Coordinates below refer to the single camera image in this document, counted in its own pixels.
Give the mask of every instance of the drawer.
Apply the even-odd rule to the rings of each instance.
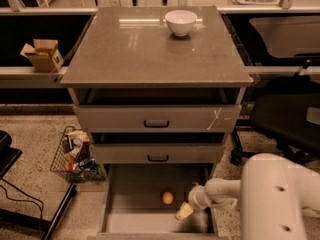
[[[241,105],[76,106],[88,132],[231,132]]]
[[[105,141],[96,140],[91,145],[91,153],[100,164],[216,164],[224,154],[224,136],[223,133],[105,134],[101,137]]]
[[[111,165],[101,233],[149,235],[149,239],[158,239],[154,236],[159,234],[168,235],[161,239],[212,239],[208,234],[213,237],[216,227],[210,209],[195,211],[182,221],[174,218],[192,184],[204,184],[208,173],[208,167],[198,164]],[[174,195],[169,205],[161,201],[166,191]]]
[[[236,104],[240,88],[99,88],[86,105],[214,105]]]

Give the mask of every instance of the cardboard box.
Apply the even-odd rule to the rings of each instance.
[[[59,72],[64,60],[58,50],[58,41],[34,39],[33,44],[34,47],[25,44],[20,54],[29,59],[38,72]]]

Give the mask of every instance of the gray countertop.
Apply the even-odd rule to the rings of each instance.
[[[197,14],[184,38],[167,28],[176,9]],[[61,80],[69,88],[242,87],[251,79],[215,7],[100,8]]]

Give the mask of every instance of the white bowl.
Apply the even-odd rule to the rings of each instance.
[[[185,36],[193,28],[197,15],[190,11],[175,10],[165,16],[168,28],[176,36]]]

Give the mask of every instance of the open drawer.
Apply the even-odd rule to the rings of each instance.
[[[83,105],[74,107],[89,132],[231,132],[241,105]]]
[[[224,153],[224,137],[224,133],[97,134],[91,153],[101,164],[216,163]]]
[[[210,169],[204,164],[111,165],[101,233],[131,236],[176,234],[174,239],[185,239],[188,234],[193,239],[213,237],[216,227],[210,209],[196,211],[183,221],[174,217],[187,200],[192,184],[204,184]],[[166,191],[174,195],[169,205],[161,198]]]

